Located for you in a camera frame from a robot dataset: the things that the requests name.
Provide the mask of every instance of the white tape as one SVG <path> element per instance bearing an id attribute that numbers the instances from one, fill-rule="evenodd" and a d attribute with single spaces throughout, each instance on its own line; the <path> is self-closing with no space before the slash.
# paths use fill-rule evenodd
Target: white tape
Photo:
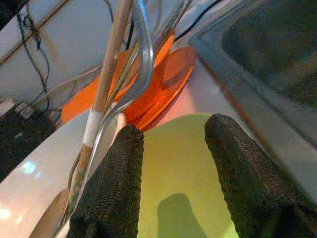
<path id="1" fill-rule="evenodd" d="M 103 118 L 103 116 L 102 116 L 101 112 L 94 112 L 94 111 L 90 110 L 88 120 L 87 120 L 86 130 L 85 130 L 85 134 L 84 134 L 83 143 L 85 145 L 88 145 L 91 148 L 95 144 L 99 124 L 100 124 L 102 118 Z"/>

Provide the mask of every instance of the stack of orange plates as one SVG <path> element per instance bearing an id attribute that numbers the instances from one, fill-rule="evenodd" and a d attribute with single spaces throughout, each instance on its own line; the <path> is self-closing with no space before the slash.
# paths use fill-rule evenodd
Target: stack of orange plates
<path id="1" fill-rule="evenodd" d="M 150 85 L 140 97 L 125 109 L 127 123 L 134 124 L 139 129 L 144 129 L 153 121 L 177 96 L 184 87 L 194 68 L 196 54 L 190 48 L 181 48 L 169 54 L 170 47 L 174 41 L 172 34 L 160 52 L 155 63 Z M 124 51 L 118 56 L 110 91 L 114 88 L 121 71 L 127 61 L 128 52 Z M 132 70 L 137 72 L 137 62 Z M 115 98 L 118 101 L 136 80 L 137 73 L 132 80 L 123 88 Z M 80 91 L 72 101 L 62 108 L 61 119 L 66 123 L 75 116 L 89 109 L 95 101 L 99 78 Z"/>

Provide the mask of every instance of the green bowl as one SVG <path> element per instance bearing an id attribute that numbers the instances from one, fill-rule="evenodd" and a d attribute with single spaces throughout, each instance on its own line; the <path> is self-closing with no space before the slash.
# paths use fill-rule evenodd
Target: green bowl
<path id="1" fill-rule="evenodd" d="M 139 238 L 238 238 L 205 143 L 209 117 L 145 132 Z"/>

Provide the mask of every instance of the stainless steel sink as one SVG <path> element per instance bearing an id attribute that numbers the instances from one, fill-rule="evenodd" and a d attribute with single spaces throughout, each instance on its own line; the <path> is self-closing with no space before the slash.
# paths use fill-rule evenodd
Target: stainless steel sink
<path id="1" fill-rule="evenodd" d="M 317 202 L 317 1 L 245 0 L 190 44 L 272 159 Z"/>
<path id="2" fill-rule="evenodd" d="M 317 14 L 311 1 L 271 1 L 234 22 L 222 47 L 278 93 L 317 107 Z"/>

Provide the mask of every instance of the black device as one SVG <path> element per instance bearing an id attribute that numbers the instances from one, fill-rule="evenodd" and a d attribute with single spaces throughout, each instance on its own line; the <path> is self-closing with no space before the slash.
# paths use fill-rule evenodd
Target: black device
<path id="1" fill-rule="evenodd" d="M 10 107 L 0 117 L 0 182 L 55 131 L 43 113 L 31 106 Z"/>

